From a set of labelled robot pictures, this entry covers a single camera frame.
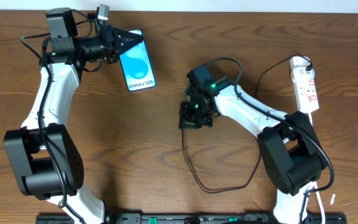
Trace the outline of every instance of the wooden table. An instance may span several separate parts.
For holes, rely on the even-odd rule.
[[[198,188],[181,154],[179,104],[187,72],[207,60],[240,60],[241,85],[253,93],[262,71],[299,53],[314,64],[320,103],[314,128],[336,174],[334,186],[322,192],[324,208],[358,223],[358,14],[111,12],[110,18],[116,27],[143,30],[157,86],[129,93],[119,64],[84,73],[68,131],[84,161],[85,183],[97,197],[117,212],[272,210],[276,188],[263,163],[246,189],[209,195]],[[81,34],[87,30],[81,25]],[[40,82],[38,60],[19,38],[47,31],[43,11],[0,11],[0,223],[33,223],[39,213],[60,212],[19,192],[3,145],[5,132],[29,114]],[[41,39],[29,42],[40,50]],[[230,62],[212,70],[218,77],[238,73]],[[258,99],[296,111],[289,74],[289,62],[269,72]],[[210,129],[187,131],[186,144],[209,188],[243,184],[259,155],[251,133],[225,117]],[[328,179],[326,170],[319,184]],[[308,209],[319,212],[314,195]]]

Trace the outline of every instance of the phone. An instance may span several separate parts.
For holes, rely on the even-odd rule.
[[[143,35],[140,30],[130,32]],[[120,55],[119,60],[129,91],[155,87],[155,77],[144,41]]]

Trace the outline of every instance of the white cable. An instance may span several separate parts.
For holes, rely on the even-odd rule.
[[[313,126],[313,119],[311,118],[311,113],[308,113],[308,115],[309,115],[310,123],[311,123],[311,125]]]
[[[317,189],[317,182],[314,183],[314,187]],[[316,197],[317,197],[317,201],[318,201],[318,206],[320,207],[320,212],[321,212],[321,224],[325,224],[326,223],[326,214],[324,212],[324,208],[323,208],[323,203],[321,201],[321,197],[320,197],[320,192],[316,192]]]

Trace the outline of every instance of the blue phone screen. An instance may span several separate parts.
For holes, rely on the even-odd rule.
[[[130,32],[142,35],[140,30]],[[120,55],[120,61],[129,91],[155,86],[155,78],[144,41]]]

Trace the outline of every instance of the wood grain surface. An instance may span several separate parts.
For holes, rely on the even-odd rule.
[[[129,93],[119,64],[84,73],[68,131],[84,161],[85,183],[97,197],[118,212],[272,210],[276,188],[263,163],[246,189],[208,195],[198,188],[181,154],[179,104],[187,72],[207,60],[240,60],[241,85],[253,93],[263,70],[300,53],[312,59],[316,71],[320,109],[313,113],[314,128],[336,173],[333,187],[322,192],[324,208],[358,223],[358,14],[112,11],[110,23],[143,30],[157,86]],[[81,25],[81,34],[87,30]],[[3,146],[5,132],[19,128],[29,114],[40,82],[38,60],[19,38],[44,32],[43,11],[0,11],[0,223],[33,223],[37,214],[60,212],[19,192]],[[41,41],[29,42],[40,50]],[[217,77],[238,73],[229,62],[211,69]],[[258,99],[296,111],[289,74],[289,62],[269,72]],[[251,133],[225,117],[185,137],[189,157],[209,188],[243,184],[259,155]],[[328,179],[326,170],[319,185]],[[314,195],[308,209],[319,212]]]

